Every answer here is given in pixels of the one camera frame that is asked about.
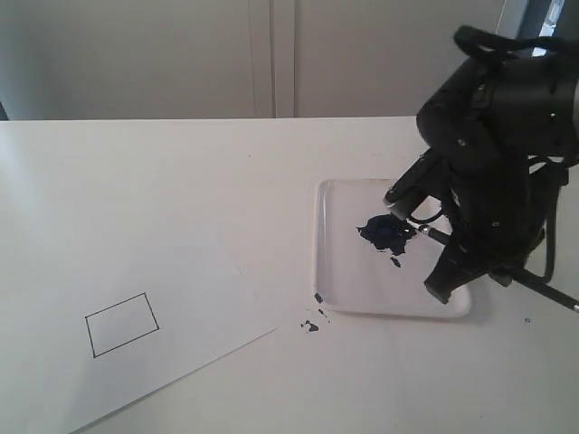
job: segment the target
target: paint drop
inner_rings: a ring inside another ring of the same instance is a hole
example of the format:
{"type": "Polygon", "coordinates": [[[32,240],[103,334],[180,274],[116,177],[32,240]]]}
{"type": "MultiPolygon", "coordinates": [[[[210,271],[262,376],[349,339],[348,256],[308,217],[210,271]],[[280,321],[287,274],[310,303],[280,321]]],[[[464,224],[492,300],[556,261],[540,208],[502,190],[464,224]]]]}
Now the paint drop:
{"type": "Polygon", "coordinates": [[[365,227],[357,229],[360,236],[378,250],[389,249],[394,256],[403,254],[406,242],[416,235],[415,228],[392,214],[376,215],[365,227]]]}
{"type": "Polygon", "coordinates": [[[315,325],[314,323],[310,323],[309,321],[306,321],[306,324],[309,326],[308,333],[317,332],[319,330],[319,327],[317,325],[315,325]]]}
{"type": "Polygon", "coordinates": [[[327,323],[329,324],[329,323],[330,323],[330,320],[329,320],[329,318],[327,317],[326,312],[324,312],[322,309],[318,309],[318,312],[319,312],[322,316],[324,316],[324,317],[326,318],[327,323]]]}

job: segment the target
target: white tray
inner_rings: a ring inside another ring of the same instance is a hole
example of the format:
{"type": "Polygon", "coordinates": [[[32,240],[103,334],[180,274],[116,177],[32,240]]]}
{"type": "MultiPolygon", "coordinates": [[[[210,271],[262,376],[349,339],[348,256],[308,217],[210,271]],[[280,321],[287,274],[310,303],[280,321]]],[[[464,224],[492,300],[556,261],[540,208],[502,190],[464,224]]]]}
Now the white tray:
{"type": "MultiPolygon", "coordinates": [[[[452,292],[447,305],[431,296],[424,287],[441,254],[442,245],[417,234],[406,244],[406,252],[396,257],[378,251],[358,233],[368,219],[387,214],[383,198],[393,180],[329,180],[318,188],[315,241],[314,292],[325,307],[345,312],[398,316],[453,318],[465,316],[471,307],[466,287],[452,292]]],[[[435,201],[425,202],[418,217],[438,211],[435,201]]],[[[439,219],[433,224],[449,232],[449,224],[439,219]]]]}

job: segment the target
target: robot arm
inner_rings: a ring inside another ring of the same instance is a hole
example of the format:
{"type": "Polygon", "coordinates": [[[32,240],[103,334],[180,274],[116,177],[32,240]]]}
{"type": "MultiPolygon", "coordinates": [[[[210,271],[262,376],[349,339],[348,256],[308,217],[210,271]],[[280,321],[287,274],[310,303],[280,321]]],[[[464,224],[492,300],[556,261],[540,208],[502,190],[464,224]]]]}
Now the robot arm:
{"type": "Polygon", "coordinates": [[[399,219],[419,223],[412,212],[426,197],[441,201],[452,234],[442,237],[444,250],[424,283],[442,303],[489,274],[579,312],[577,300],[546,284],[555,265],[557,198],[579,162],[579,49],[556,38],[515,41],[472,27],[461,27],[454,39],[469,58],[417,115],[430,149],[384,201],[399,219]],[[516,56],[535,46],[548,55],[516,56]],[[539,277],[525,264],[545,236],[546,274],[539,277]]]}

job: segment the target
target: white wall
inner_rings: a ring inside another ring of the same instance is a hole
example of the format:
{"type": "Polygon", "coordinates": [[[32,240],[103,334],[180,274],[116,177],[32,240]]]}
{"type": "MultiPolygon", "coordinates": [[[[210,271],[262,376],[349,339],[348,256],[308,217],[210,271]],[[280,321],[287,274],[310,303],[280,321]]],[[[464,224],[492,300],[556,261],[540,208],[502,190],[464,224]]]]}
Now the white wall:
{"type": "Polygon", "coordinates": [[[521,0],[297,0],[300,117],[413,115],[461,63],[461,24],[516,34],[521,0]],[[499,18],[504,13],[504,20],[499,18]]]}
{"type": "Polygon", "coordinates": [[[268,117],[269,35],[268,0],[0,0],[0,100],[13,119],[268,117]]]}

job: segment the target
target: sheet of paper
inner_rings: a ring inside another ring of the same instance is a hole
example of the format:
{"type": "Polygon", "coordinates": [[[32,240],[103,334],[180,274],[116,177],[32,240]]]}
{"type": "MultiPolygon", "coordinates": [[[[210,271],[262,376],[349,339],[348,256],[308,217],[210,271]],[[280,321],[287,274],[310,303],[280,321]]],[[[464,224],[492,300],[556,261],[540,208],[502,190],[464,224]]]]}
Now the sheet of paper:
{"type": "Polygon", "coordinates": [[[2,432],[74,431],[272,329],[216,238],[67,230],[0,277],[2,432]]]}

